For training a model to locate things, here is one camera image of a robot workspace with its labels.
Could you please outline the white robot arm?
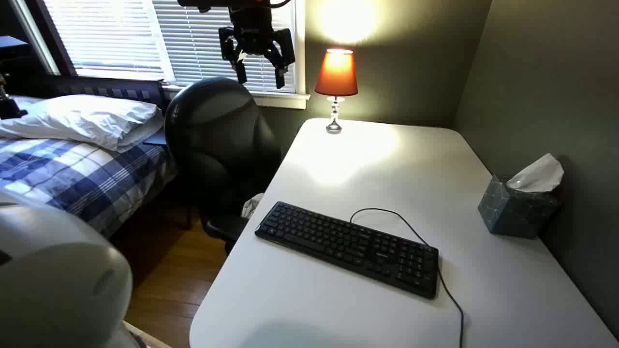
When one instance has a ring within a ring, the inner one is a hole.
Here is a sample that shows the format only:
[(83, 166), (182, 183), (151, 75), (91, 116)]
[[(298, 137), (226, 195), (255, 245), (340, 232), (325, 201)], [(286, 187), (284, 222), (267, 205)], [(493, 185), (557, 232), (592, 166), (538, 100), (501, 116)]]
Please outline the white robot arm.
[[(226, 77), (184, 87), (166, 141), (201, 214), (236, 218), (278, 166), (278, 145), (249, 91)], [(4, 348), (139, 348), (124, 325), (131, 270), (79, 216), (6, 189), (0, 209)]]

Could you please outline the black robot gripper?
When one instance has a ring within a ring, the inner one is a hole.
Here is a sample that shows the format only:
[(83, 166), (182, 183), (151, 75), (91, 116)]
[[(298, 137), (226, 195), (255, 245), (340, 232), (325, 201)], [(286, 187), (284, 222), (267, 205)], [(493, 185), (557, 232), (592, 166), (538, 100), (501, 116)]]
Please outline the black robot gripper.
[(218, 31), (220, 52), (230, 60), (240, 83), (247, 81), (244, 58), (246, 54), (263, 54), (275, 64), (275, 85), (284, 87), (286, 64), (296, 60), (292, 48), (292, 33), (288, 29), (273, 29), (271, 11), (276, 7), (271, 0), (228, 0), (228, 15), (232, 25)]

